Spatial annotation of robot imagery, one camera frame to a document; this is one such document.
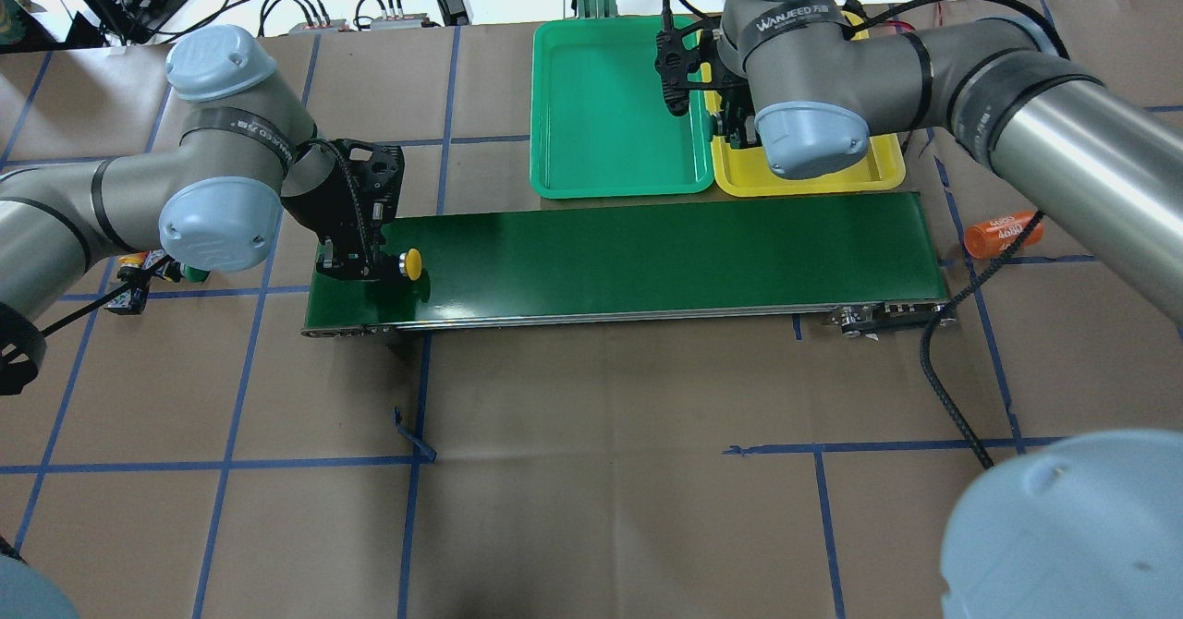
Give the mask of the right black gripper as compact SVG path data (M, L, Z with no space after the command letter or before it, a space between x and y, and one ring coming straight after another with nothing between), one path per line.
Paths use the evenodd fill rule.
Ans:
M654 67L662 80L662 101L673 116L689 112L691 94L713 91L720 97L715 114L713 134L726 138L733 149L763 146L756 129L755 103L750 85L731 71L720 56L723 36L719 24L662 24L655 37Z

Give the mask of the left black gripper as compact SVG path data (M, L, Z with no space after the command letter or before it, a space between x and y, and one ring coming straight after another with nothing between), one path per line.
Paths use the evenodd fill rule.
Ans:
M313 273L336 281L389 278L384 225L396 219L403 148L390 142L309 138L282 186L287 214L317 236Z

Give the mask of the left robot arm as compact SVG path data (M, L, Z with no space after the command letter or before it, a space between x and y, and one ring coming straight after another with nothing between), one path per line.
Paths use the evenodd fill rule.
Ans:
M159 251L211 273L266 262L284 214L327 245L329 273L399 275L351 174L351 140L329 140L274 57L241 27L177 38L166 80L189 105L173 151L4 175L4 396L41 375L46 341L71 324L35 320L97 264Z

